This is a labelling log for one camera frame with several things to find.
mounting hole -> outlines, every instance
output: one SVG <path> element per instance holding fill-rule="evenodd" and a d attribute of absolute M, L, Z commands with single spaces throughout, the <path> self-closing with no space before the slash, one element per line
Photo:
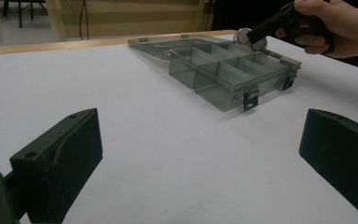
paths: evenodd
<path fill-rule="evenodd" d="M 36 155 L 37 155 L 36 152 L 28 152 L 27 154 L 25 154 L 25 158 L 31 159 L 31 158 L 35 157 Z"/>

black tool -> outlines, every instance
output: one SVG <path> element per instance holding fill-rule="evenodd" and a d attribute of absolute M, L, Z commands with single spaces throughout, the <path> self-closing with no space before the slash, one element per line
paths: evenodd
<path fill-rule="evenodd" d="M 301 27 L 300 23 L 302 21 L 308 24 L 308 29 Z M 333 36 L 324 25 L 324 22 L 315 16 L 305 16 L 298 13 L 295 11 L 293 3 L 283 7 L 281 12 L 272 18 L 258 24 L 247 35 L 251 44 L 254 44 L 267 35 L 274 35 L 280 28 L 283 28 L 286 35 L 292 39 L 304 34 L 322 35 L 330 46 L 324 54 L 334 51 Z"/>

floor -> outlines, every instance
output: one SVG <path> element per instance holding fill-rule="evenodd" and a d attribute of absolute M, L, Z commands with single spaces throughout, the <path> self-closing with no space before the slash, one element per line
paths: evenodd
<path fill-rule="evenodd" d="M 19 23 L 18 3 L 9 3 L 7 15 L 3 15 L 4 1 L 0 0 L 0 46 L 38 44 L 54 42 L 48 14 L 34 4 L 34 19 L 31 20 L 29 4 L 22 3 L 22 28 Z"/>

black mount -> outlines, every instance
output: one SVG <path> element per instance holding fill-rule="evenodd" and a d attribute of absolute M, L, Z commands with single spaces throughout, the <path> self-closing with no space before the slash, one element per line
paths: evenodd
<path fill-rule="evenodd" d="M 68 116 L 10 158 L 0 174 L 0 224 L 62 223 L 103 158 L 97 109 Z"/>

finger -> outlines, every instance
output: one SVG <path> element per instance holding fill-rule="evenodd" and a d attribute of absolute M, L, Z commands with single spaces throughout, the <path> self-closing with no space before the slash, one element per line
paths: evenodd
<path fill-rule="evenodd" d="M 283 38 L 286 36 L 286 32 L 284 31 L 283 28 L 280 28 L 278 29 L 276 32 L 275 32 L 275 35 L 278 37 L 278 38 Z"/>
<path fill-rule="evenodd" d="M 295 10 L 308 16 L 317 16 L 323 21 L 331 21 L 337 16 L 337 10 L 323 0 L 296 0 Z"/>
<path fill-rule="evenodd" d="M 321 47 L 325 44 L 325 39 L 320 35 L 301 35 L 295 39 L 299 45 L 306 45 L 312 47 Z"/>
<path fill-rule="evenodd" d="M 325 43 L 320 47 L 306 46 L 304 50 L 308 54 L 323 54 L 329 49 L 329 47 L 330 45 L 328 43 Z"/>

